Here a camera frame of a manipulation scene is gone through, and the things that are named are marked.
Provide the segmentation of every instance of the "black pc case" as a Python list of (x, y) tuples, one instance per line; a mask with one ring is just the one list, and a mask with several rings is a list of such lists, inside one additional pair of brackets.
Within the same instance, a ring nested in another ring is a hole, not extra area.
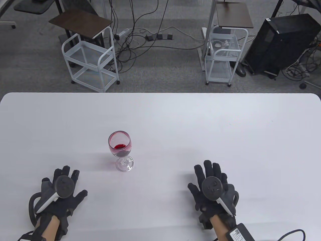
[(252, 74), (266, 72), (277, 76), (310, 47), (320, 30), (320, 24), (307, 13), (267, 18), (243, 63)]

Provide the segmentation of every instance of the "finger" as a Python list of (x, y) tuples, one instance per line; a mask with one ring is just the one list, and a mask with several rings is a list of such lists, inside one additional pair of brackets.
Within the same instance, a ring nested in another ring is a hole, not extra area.
[(221, 167), (218, 163), (213, 163), (213, 172), (214, 176), (217, 177), (218, 179), (222, 180), (222, 172), (221, 172)]
[(197, 187), (196, 185), (194, 185), (193, 183), (189, 183), (189, 184), (187, 185), (187, 187), (188, 187), (188, 189), (191, 191), (191, 193), (192, 193), (192, 195), (193, 195), (193, 197), (194, 197), (194, 199), (195, 199), (195, 197), (197, 196), (197, 194), (200, 192), (199, 189), (198, 189), (198, 187)]
[(88, 195), (87, 190), (82, 190), (73, 198), (73, 209), (75, 210), (77, 206), (83, 201), (83, 199)]
[(221, 179), (222, 183), (226, 183), (227, 184), (227, 175), (225, 173), (222, 173), (222, 179)]
[(76, 185), (78, 177), (79, 177), (79, 171), (78, 170), (74, 170), (73, 173), (71, 174), (71, 180), (74, 181), (74, 184)]
[(61, 176), (61, 173), (62, 173), (62, 170), (61, 170), (61, 169), (57, 168), (57, 169), (55, 170), (55, 172), (54, 172), (54, 178), (53, 178), (53, 180), (52, 180), (52, 183), (55, 183), (56, 179), (57, 179), (59, 176)]
[(229, 185), (227, 183), (223, 183), (222, 185), (223, 185), (224, 191), (227, 192), (229, 190)]
[(202, 183), (205, 180), (203, 168), (201, 167), (201, 165), (195, 165), (194, 170), (197, 177), (198, 186), (200, 190), (202, 190)]
[(204, 161), (204, 167), (205, 167), (206, 177), (214, 176), (212, 162), (210, 160), (205, 160)]
[(69, 176), (69, 171), (70, 171), (70, 166), (64, 166), (64, 167), (62, 168), (61, 174), (62, 174), (63, 176)]

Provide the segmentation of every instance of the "desk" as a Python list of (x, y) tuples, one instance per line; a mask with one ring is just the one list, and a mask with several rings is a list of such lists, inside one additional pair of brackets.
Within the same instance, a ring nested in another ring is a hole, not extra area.
[[(320, 121), (313, 94), (7, 94), (0, 103), (1, 238), (32, 229), (30, 196), (68, 164), (80, 170), (76, 192), (88, 196), (69, 218), (65, 240), (212, 241), (187, 189), (196, 183), (193, 166), (210, 159), (239, 192), (237, 221), (256, 241), (295, 228), (318, 240)], [(108, 149), (108, 136), (120, 129), (133, 143), (135, 167), (126, 173)]]

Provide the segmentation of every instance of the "vr controller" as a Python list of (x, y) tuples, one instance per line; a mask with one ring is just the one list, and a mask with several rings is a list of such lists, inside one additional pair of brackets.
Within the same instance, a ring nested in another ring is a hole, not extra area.
[(224, 190), (222, 182), (214, 176), (207, 177), (202, 183), (204, 196), (219, 203), (230, 216), (235, 216), (239, 193), (235, 191), (232, 184), (227, 184), (227, 187), (228, 190)]

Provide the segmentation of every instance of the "metal table leg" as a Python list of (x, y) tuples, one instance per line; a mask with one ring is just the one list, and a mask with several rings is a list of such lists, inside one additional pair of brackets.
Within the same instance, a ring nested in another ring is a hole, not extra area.
[(207, 25), (206, 37), (204, 39), (203, 51), (201, 50), (201, 48), (197, 49), (203, 71), (205, 71), (205, 63), (204, 63), (205, 54), (206, 54), (207, 48), (209, 47), (210, 30), (213, 25), (213, 18), (214, 18), (214, 14), (216, 11), (216, 3), (217, 3), (217, 0), (212, 0), (211, 10), (210, 10), (210, 18), (209, 18), (208, 25)]

